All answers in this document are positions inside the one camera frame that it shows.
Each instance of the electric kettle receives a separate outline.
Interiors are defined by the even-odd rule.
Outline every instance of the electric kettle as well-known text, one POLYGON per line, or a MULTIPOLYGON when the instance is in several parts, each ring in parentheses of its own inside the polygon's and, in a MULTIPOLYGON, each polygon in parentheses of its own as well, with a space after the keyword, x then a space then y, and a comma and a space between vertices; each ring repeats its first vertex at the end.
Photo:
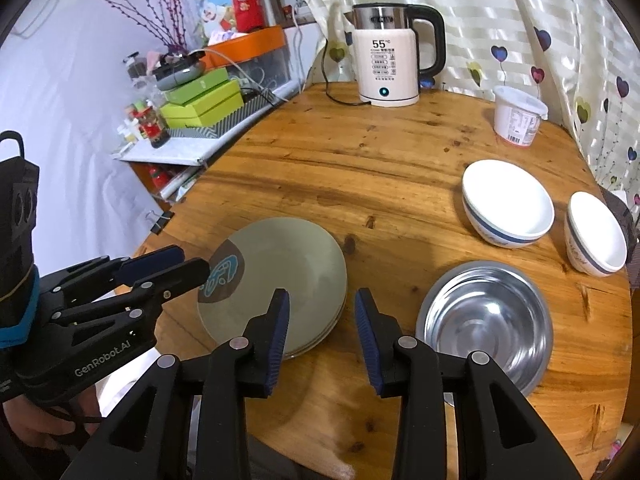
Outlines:
POLYGON ((446 61, 444 20, 433 7, 402 4, 353 6, 353 46, 360 100, 374 106, 412 105, 420 95, 420 78, 439 73, 446 61), (414 20, 433 24, 436 59, 420 69, 414 20))

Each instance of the green box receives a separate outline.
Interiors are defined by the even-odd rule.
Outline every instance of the green box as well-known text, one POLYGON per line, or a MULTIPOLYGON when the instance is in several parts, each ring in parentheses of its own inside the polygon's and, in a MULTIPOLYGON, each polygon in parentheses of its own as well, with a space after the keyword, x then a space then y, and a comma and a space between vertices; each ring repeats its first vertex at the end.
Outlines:
POLYGON ((185 85, 178 86, 178 88, 174 88, 173 90, 168 90, 164 95, 170 103, 183 105, 207 90, 211 90, 220 83, 228 80, 229 74, 226 72, 226 68, 217 68, 185 85))
POLYGON ((188 119, 199 117, 222 101, 229 99, 240 91, 238 81, 227 81, 216 86, 213 90, 197 96, 183 106, 171 103, 160 108, 160 113, 165 119, 188 119))
POLYGON ((244 105, 240 92, 233 94, 228 99, 214 106, 200 117, 189 118, 166 118, 166 123, 170 128, 189 128, 194 126, 213 126, 220 122, 229 114, 238 110, 244 105))

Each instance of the metal bowl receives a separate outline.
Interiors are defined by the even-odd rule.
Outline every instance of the metal bowl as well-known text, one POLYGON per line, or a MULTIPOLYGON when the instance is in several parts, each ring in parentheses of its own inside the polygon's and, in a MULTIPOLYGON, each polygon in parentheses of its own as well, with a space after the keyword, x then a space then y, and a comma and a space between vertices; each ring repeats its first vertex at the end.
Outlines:
MULTIPOLYGON (((460 265, 431 287, 415 336, 444 354, 486 352, 524 396, 540 382, 553 347, 551 317, 536 285, 488 261, 460 265)), ((445 400, 452 404, 449 394, 445 400)))

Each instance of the human hand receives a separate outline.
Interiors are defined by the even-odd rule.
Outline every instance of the human hand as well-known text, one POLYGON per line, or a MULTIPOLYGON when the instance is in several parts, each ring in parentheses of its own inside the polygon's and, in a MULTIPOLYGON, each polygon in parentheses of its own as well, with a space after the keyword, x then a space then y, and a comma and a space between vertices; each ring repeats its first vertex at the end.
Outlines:
MULTIPOLYGON (((95 392, 95 386, 87 388, 76 397, 84 416, 100 416, 100 406, 95 392)), ((59 449, 51 435, 73 433, 76 428, 74 422, 62 420, 43 409, 37 407, 25 396, 15 397, 3 405, 4 416, 15 435, 27 446, 43 447, 45 449, 59 449)), ((94 434, 98 424, 85 424, 87 433, 94 434)))

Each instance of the striped curtain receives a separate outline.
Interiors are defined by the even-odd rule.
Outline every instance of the striped curtain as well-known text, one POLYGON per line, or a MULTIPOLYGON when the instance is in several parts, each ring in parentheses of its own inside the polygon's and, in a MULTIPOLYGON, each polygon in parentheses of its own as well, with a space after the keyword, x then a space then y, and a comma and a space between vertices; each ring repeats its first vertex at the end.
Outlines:
MULTIPOLYGON (((306 0, 330 44, 331 80, 353 80, 354 4, 435 7, 447 29, 447 65, 424 86, 494 99, 501 83, 539 96, 574 137, 598 183, 640 206, 640 56, 606 0, 306 0)), ((420 34, 421 65, 433 49, 420 34)), ((321 81, 320 59, 310 79, 321 81)))

